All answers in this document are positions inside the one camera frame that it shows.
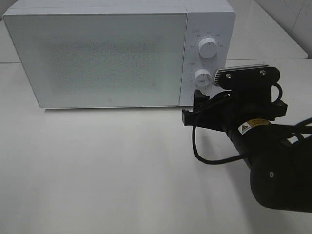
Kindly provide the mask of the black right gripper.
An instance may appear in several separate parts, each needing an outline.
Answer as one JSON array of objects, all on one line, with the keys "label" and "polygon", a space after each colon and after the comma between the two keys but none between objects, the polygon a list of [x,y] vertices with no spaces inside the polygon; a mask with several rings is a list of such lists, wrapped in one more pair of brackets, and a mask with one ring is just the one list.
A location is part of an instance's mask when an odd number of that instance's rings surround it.
[{"label": "black right gripper", "polygon": [[185,126],[227,132],[235,124],[255,118],[274,121],[286,114],[287,107],[281,98],[271,101],[270,89],[223,91],[213,98],[195,90],[193,111],[183,110],[182,122]]}]

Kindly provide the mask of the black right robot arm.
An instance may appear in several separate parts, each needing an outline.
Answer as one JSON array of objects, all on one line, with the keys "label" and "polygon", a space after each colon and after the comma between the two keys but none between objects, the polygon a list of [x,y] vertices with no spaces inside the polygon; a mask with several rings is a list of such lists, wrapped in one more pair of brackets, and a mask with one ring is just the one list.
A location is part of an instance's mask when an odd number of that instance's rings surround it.
[{"label": "black right robot arm", "polygon": [[209,160],[197,147],[197,160],[220,165],[243,160],[250,169],[250,186],[256,201],[277,210],[312,210],[312,126],[307,119],[294,126],[274,124],[285,115],[282,101],[272,103],[260,92],[224,91],[209,97],[194,92],[193,110],[183,110],[183,123],[224,132],[238,155]]}]

